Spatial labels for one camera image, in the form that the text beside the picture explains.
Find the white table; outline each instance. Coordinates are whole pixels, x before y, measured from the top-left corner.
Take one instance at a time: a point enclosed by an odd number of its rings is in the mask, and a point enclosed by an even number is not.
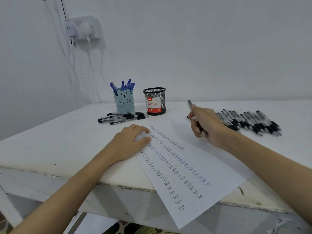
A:
[[[258,137],[248,131],[243,134],[312,168],[312,100],[198,102],[197,106],[215,111],[261,110],[282,127],[283,135]],[[186,102],[166,103],[166,110],[161,116],[144,120],[185,118],[189,112]],[[131,124],[112,126],[97,122],[97,118],[113,111],[115,104],[91,104],[0,141],[0,208],[8,201],[5,194],[37,201],[51,196],[115,133]],[[136,111],[144,112],[145,104],[137,104]],[[279,233],[312,230],[266,183],[254,176],[178,231],[136,157],[110,167],[80,210],[181,233],[267,233],[284,220],[288,222]]]

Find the power socket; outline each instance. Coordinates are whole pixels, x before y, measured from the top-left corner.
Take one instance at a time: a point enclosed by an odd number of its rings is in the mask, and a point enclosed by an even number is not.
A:
[[[78,35],[75,37],[75,42],[87,41],[87,37],[81,34],[79,29],[82,22],[88,22],[92,27],[93,34],[90,35],[90,40],[100,39],[99,22],[94,16],[88,15],[65,20],[65,29],[72,28],[72,26],[77,28]]]

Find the person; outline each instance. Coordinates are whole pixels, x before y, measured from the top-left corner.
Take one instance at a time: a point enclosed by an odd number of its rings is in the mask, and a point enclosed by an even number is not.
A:
[[[224,126],[212,109],[192,105],[189,118],[197,120],[207,131],[209,143],[221,148],[246,164],[270,185],[299,215],[312,224],[312,169],[298,164],[257,142]],[[196,120],[191,129],[202,137]],[[143,126],[131,125],[117,133],[87,165],[32,212],[12,234],[61,234],[103,173],[117,161],[126,160],[146,146],[150,137],[135,138]]]

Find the black cable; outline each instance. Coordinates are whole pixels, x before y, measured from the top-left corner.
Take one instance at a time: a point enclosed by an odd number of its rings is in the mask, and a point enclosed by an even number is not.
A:
[[[63,1],[62,1],[62,0],[60,0],[60,1],[61,1],[61,3],[62,3],[62,7],[63,7],[63,12],[64,12],[65,19],[67,19],[67,18],[66,18],[66,14],[65,14],[65,10],[64,10]]]

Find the person's left hand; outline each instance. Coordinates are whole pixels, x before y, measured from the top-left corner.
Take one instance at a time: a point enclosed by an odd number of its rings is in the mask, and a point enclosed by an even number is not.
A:
[[[135,141],[135,138],[142,131],[149,132],[149,129],[135,124],[123,128],[122,131],[117,133],[111,142],[98,153],[98,155],[109,157],[111,165],[132,157],[152,139],[151,137],[145,137],[139,141]]]

